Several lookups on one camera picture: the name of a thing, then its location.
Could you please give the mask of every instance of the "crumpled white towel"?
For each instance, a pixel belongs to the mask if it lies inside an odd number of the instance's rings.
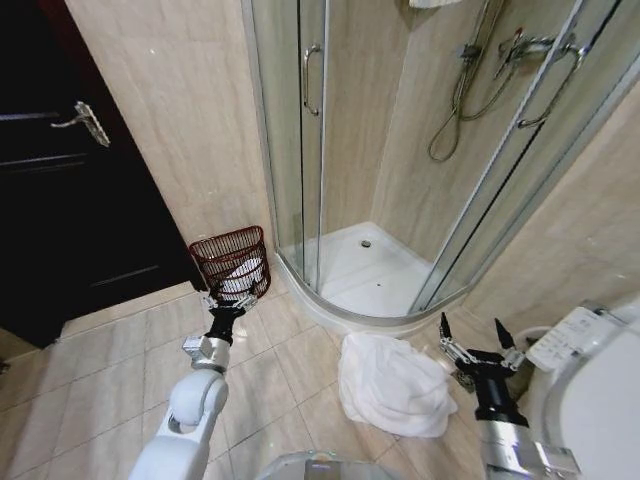
[[[352,333],[342,343],[339,384],[351,420],[405,437],[439,437],[458,406],[440,364],[409,342]]]

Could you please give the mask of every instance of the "shower faucet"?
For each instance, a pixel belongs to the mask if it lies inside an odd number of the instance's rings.
[[[563,48],[558,50],[553,58],[556,62],[564,57],[572,48],[575,47],[576,36],[571,33],[567,37],[567,41]],[[496,71],[494,78],[502,75],[502,72],[508,65],[517,67],[521,62],[544,62],[547,53],[553,47],[555,37],[528,37],[524,35],[522,28],[518,28],[513,37],[498,45],[498,57],[503,59],[500,67]]]

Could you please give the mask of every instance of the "brown wicker basket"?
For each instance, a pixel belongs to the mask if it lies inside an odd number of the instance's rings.
[[[264,231],[252,226],[192,243],[189,252],[219,300],[261,297],[271,285]]]

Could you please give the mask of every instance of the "white toilet lid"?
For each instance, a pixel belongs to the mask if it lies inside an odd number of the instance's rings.
[[[587,480],[640,475],[640,334],[627,329],[586,363],[560,402],[560,435]]]

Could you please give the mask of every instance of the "glass shower door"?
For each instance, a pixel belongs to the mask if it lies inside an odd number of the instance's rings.
[[[322,185],[325,2],[300,0],[304,281],[318,288]]]
[[[298,9],[296,0],[251,2],[273,196],[276,247],[304,275],[300,138]]]
[[[632,0],[575,2],[559,35],[563,40],[547,55],[412,311],[465,291],[487,268],[640,53],[633,27],[638,21],[640,6]]]
[[[251,1],[275,203],[276,247],[315,289],[322,159],[324,2]]]

